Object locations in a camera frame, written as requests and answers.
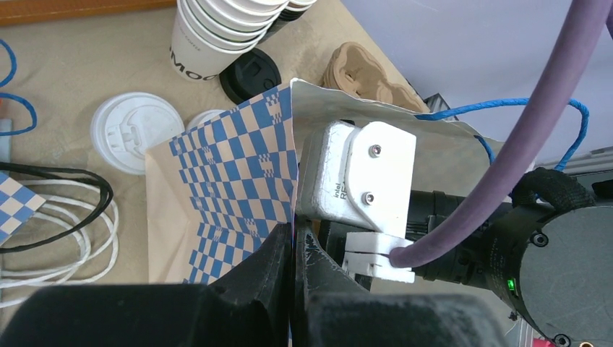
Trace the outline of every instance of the open paper bag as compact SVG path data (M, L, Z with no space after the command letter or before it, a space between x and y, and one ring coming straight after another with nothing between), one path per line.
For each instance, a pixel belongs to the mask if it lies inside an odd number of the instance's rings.
M414 189L450 177L474 187L489 165L477 133L414 114L292 80L149 150L150 282L212 283L291 222L304 139L331 121L384 121L415 134Z

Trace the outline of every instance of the blue string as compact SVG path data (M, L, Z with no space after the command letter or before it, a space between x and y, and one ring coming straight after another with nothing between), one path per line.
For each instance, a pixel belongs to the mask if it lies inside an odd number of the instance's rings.
M440 121L442 119L446 119L449 117L454 117L459 114L464 114L472 111L484 110L485 108L494 108L501 106L524 106L528 103L529 98L515 98L515 99L497 99L491 101L485 101L483 103L475 103L472 105L462 106L458 108L452 108L450 110L439 111L432 114L419 114L416 116L417 119L422 121ZM568 102L569 105L576 108L581 112L581 126L579 128L579 135L577 139L573 142L573 144L568 148L562 159L555 166L554 170L562 171L568 164L570 158L575 154L581 142L586 138L588 134L588 122L590 118L590 111L587 106L583 105L579 101L575 99L570 99ZM485 139L480 136L475 136L475 138L483 145L487 152L487 156L489 158L489 163L492 164L494 162L494 151L492 148L485 142Z
M17 57L15 56L15 53L11 49L11 46L9 46L8 43L4 42L4 40L0 39L0 45L2 45L7 50L7 53L9 54L9 58L11 59L11 71L2 80L2 82L0 82L0 87L4 87L9 82L11 82L13 77L15 77L15 73L17 72ZM32 104L30 103L30 101L25 100L24 98L18 95L9 94L9 93L0 93L0 98L9 99L9 100L13 100L13 101L17 101L18 103L21 103L30 112L30 117L32 118L32 125L30 125L29 127L25 129L21 129L21 130L14 130L12 132L0 132L0 136L12 136L12 135L24 134L36 128L36 125L38 123L38 117L36 116L36 110L34 109L34 106L32 106Z

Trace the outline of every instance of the screw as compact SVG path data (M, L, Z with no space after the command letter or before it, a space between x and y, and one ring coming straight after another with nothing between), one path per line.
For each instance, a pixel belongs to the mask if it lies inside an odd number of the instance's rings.
M556 337L554 338L554 342L558 347L570 346L570 339L564 334L556 335Z
M534 234L531 241L534 246L545 247L549 243L549 238L545 234Z
M376 158L379 155L381 155L381 146L379 146L379 145L372 145L372 146L370 146L369 152L370 152L370 156L371 157Z
M364 204L372 205L374 202L374 195L371 192L364 193L364 195L362 195L362 200L364 201Z

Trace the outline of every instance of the wooden edge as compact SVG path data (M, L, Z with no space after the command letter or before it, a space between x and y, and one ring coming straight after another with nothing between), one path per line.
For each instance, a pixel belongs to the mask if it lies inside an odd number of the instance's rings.
M176 0L0 0L0 26L176 6Z

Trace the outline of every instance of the checkered pattern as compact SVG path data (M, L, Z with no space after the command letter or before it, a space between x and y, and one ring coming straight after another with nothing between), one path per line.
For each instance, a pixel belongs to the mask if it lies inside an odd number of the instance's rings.
M0 244L25 223L45 199L0 173Z
M200 212L186 283L212 283L293 220L298 163L288 87L264 94L173 138L179 174Z

